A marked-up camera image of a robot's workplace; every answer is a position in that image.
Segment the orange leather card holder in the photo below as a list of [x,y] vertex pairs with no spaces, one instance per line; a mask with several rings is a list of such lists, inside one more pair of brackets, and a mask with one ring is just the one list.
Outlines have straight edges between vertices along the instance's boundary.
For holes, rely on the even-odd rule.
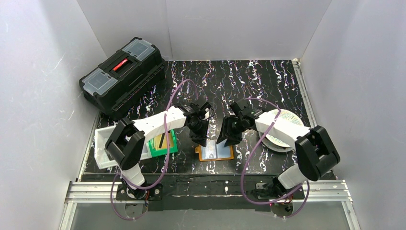
[[234,153],[232,146],[207,146],[201,145],[195,148],[195,153],[199,156],[199,161],[225,161],[233,160]]

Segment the dark credit card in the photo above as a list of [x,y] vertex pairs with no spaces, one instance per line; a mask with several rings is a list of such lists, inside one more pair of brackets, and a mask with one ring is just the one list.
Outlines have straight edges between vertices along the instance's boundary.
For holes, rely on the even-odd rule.
[[161,135],[161,138],[160,138],[160,141],[159,141],[159,145],[158,145],[159,149],[161,149],[163,147],[165,139],[166,139],[166,134],[164,133],[164,134]]

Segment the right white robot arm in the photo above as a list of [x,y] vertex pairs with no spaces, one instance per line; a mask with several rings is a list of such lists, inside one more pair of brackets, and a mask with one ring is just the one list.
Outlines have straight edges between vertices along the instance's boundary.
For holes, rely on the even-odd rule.
[[299,126],[281,118],[281,111],[272,113],[268,107],[251,105],[247,99],[230,105],[233,115],[224,117],[218,144],[231,146],[242,141],[242,134],[253,129],[284,142],[296,152],[297,163],[272,180],[271,189],[286,192],[307,180],[317,181],[340,162],[327,130]]

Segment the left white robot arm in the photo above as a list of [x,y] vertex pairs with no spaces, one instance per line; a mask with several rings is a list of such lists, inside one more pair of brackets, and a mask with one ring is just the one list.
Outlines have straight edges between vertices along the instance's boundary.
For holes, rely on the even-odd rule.
[[156,136],[168,136],[171,130],[187,127],[190,139],[206,146],[211,111],[212,105],[208,101],[196,101],[168,106],[163,112],[144,119],[123,118],[107,139],[104,150],[118,164],[121,178],[128,187],[149,190],[163,179],[169,159],[166,158],[159,178],[146,185],[139,166],[145,144]]

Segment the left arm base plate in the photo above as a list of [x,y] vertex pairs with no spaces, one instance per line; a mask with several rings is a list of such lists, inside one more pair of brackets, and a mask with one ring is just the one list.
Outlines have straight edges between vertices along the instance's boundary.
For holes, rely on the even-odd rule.
[[115,199],[119,201],[143,200],[160,201],[163,195],[163,185],[158,184],[149,190],[132,189],[125,184],[119,184],[115,192]]

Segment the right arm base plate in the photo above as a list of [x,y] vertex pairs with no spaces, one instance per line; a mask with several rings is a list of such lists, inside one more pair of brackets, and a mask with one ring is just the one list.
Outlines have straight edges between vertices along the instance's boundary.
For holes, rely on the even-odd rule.
[[[287,193],[289,193],[292,189],[287,190],[287,191],[282,191],[279,188],[273,188],[273,183],[256,183],[255,189],[253,191],[253,195],[259,199],[259,200],[274,200],[277,198],[280,198]],[[287,200],[289,201],[290,199],[304,199],[305,198],[305,192],[303,191],[303,188],[300,187],[297,191],[292,193]]]

